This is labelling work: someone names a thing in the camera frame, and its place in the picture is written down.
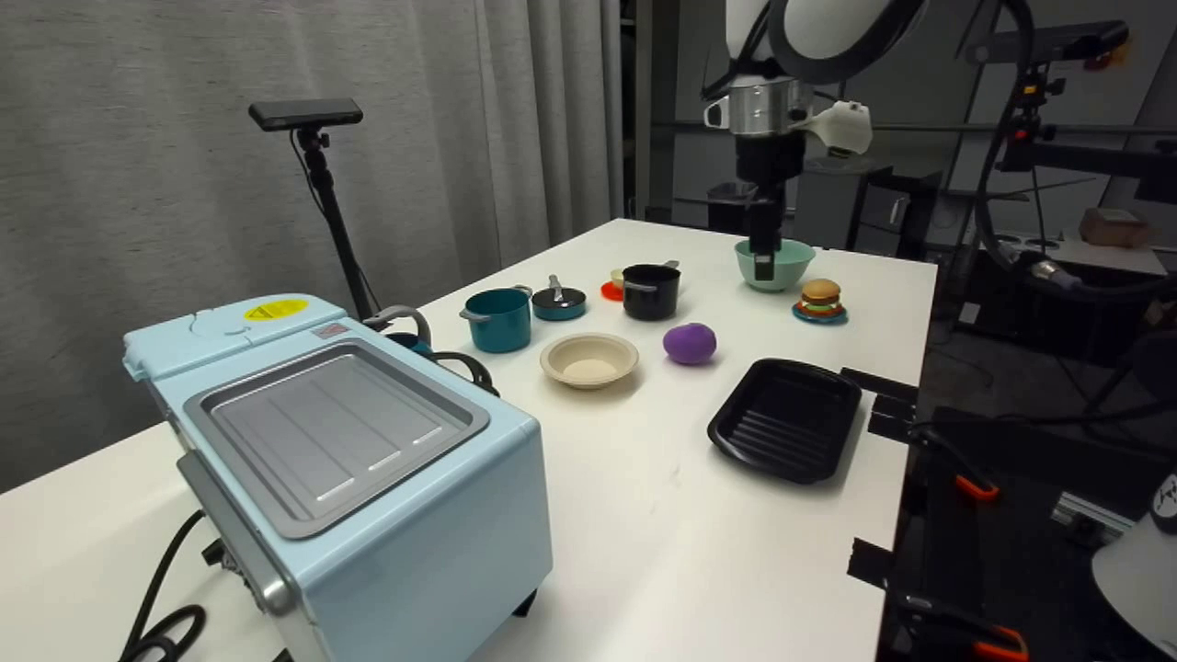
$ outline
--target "black cup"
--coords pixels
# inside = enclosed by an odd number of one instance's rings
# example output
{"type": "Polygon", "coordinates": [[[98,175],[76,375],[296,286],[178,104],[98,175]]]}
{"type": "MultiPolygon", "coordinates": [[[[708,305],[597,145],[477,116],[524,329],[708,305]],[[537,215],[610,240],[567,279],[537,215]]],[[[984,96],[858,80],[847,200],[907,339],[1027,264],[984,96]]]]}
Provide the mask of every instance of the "black cup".
{"type": "Polygon", "coordinates": [[[678,308],[678,279],[672,264],[632,264],[623,273],[626,317],[632,322],[669,322],[678,308]]]}

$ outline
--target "cardboard box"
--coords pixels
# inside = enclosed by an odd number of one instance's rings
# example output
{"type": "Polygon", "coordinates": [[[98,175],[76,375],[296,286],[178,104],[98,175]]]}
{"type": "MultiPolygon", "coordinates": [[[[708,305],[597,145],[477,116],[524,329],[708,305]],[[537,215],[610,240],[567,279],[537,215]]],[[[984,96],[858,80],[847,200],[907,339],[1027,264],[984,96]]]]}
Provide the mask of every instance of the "cardboard box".
{"type": "Polygon", "coordinates": [[[1082,215],[1076,237],[1092,246],[1147,246],[1147,222],[1128,211],[1092,205],[1082,215]]]}

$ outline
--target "hamburger toy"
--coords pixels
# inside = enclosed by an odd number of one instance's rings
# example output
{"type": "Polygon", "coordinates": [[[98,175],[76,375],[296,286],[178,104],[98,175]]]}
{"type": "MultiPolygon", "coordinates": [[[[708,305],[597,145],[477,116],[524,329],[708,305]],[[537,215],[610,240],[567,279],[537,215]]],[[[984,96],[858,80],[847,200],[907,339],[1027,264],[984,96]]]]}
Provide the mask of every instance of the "hamburger toy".
{"type": "Polygon", "coordinates": [[[841,323],[841,286],[833,279],[806,279],[800,300],[795,302],[795,317],[806,323],[841,323]]]}

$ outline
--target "purple ball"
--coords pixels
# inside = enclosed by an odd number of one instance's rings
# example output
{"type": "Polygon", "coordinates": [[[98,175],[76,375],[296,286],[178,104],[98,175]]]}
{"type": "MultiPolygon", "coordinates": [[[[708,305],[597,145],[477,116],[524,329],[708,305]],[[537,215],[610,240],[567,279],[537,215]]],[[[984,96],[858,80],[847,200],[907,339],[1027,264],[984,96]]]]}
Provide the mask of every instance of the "purple ball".
{"type": "Polygon", "coordinates": [[[672,363],[705,363],[718,351],[718,339],[705,323],[685,323],[663,334],[663,351],[672,363]]]}

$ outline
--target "white table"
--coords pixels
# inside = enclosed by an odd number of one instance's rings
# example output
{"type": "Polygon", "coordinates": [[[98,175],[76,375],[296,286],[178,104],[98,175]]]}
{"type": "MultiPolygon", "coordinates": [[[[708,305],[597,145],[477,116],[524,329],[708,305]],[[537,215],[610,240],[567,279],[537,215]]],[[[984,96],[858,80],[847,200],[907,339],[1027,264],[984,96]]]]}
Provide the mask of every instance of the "white table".
{"type": "MultiPolygon", "coordinates": [[[[738,283],[735,237],[610,222],[435,305],[439,351],[471,351],[457,317],[493,283],[543,286],[548,273],[591,294],[576,323],[532,323],[532,345],[486,357],[506,400],[543,424],[554,571],[524,623],[477,660],[873,660],[884,591],[847,577],[849,541],[895,544],[905,447],[860,436],[841,481],[786,485],[715,453],[705,424],[756,357],[863,367],[919,384],[935,270],[826,252],[810,273],[847,286],[847,329],[806,329],[786,300],[738,283]],[[685,270],[678,322],[721,334],[708,367],[663,357],[669,323],[632,323],[597,286],[630,263],[685,270]],[[576,330],[626,334],[642,352],[636,388],[572,393],[539,375],[539,351],[576,330]]],[[[117,660],[143,587],[193,498],[169,427],[0,498],[0,660],[117,660]]],[[[182,544],[153,616],[209,607],[192,660],[263,662],[282,644],[239,577],[182,544]]]]}

